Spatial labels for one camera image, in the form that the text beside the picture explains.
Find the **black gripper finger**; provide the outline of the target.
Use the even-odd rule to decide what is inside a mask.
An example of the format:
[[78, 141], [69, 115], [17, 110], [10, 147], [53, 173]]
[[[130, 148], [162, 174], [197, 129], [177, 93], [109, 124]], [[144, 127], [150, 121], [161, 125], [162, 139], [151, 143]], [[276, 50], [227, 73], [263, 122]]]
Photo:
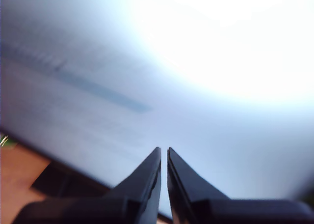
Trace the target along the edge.
[[161, 190], [161, 149], [156, 147], [106, 199], [121, 200], [123, 224], [155, 224]]
[[167, 151], [167, 188], [175, 224], [208, 224], [210, 202], [230, 199], [202, 178], [171, 147]]

